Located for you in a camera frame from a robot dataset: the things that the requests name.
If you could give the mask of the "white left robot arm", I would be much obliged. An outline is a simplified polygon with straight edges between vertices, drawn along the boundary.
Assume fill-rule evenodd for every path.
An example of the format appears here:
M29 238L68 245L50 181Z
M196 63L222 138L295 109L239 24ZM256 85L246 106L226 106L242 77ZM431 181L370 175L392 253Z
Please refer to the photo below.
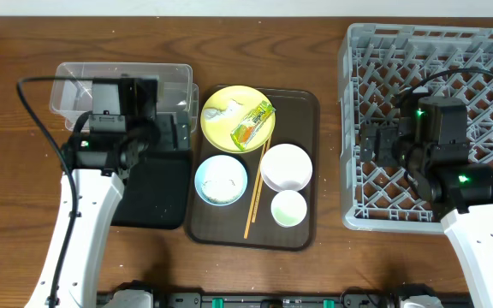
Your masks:
M93 307L112 224L174 229L191 182L190 129L159 115L156 76L91 77L92 107L53 150L62 167L56 225L31 307Z

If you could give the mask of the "light blue bowl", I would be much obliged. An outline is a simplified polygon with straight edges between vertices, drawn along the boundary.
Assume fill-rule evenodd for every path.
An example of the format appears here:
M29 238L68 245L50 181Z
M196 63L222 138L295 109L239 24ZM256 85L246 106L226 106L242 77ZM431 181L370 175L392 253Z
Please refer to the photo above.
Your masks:
M195 176L194 176L194 186L195 186L196 193L207 204L215 205L215 206L227 206L227 205L233 204L235 201L237 201L240 198L239 197L233 203L230 203L230 204L218 205L218 204L210 203L202 195L202 192L200 190L201 181L204 179L205 173L208 170L217 170L218 172L223 172L226 174L231 174L231 173L241 174L243 181L244 181L244 184L243 184L243 188L242 188L242 192L241 192L240 197L246 191L247 182L248 182L247 171L246 171L245 167L243 166L243 164L238 159L231 157L231 156L227 156L227 155L216 155L213 157L209 157L209 158L205 159L199 165L199 167L196 170Z

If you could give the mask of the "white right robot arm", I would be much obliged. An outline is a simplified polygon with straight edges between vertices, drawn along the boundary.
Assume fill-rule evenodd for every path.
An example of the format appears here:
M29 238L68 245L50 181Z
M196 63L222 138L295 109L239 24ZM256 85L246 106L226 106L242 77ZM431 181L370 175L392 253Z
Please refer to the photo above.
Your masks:
M493 307L493 168L470 163L466 105L422 96L398 106L395 125L365 124L363 162L401 167L452 244L476 307Z

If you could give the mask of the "green snack wrapper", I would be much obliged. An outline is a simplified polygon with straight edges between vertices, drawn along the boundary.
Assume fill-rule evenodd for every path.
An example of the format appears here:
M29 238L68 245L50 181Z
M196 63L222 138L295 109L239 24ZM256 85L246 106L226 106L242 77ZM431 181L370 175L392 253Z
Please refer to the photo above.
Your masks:
M230 134L234 144L241 151L244 151L258 130L275 111L276 109L268 101L262 101L256 108L250 110Z

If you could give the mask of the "white tissue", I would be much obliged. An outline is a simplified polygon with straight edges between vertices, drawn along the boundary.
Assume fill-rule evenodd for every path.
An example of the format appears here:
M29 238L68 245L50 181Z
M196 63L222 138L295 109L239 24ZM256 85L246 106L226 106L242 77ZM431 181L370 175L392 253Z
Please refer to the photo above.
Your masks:
M203 111L203 116L206 121L221 121L223 119L228 119L235 116L235 114L240 111L242 107L242 104L230 99L223 110L210 107Z

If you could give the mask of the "pile of rice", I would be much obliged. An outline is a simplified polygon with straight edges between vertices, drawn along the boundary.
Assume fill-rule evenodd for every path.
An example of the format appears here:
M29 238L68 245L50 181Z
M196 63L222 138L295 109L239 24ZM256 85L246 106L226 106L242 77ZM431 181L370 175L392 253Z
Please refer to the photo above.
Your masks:
M210 203L223 205L233 203L240 197L243 184L241 174L208 170L201 181L200 190Z

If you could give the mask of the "small white cup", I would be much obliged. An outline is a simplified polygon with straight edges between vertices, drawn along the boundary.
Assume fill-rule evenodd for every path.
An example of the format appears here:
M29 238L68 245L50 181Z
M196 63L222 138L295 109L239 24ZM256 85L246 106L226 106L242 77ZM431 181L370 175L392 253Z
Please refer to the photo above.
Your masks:
M299 192L285 190L272 199L270 211L279 226L291 228L299 225L306 217L307 203Z

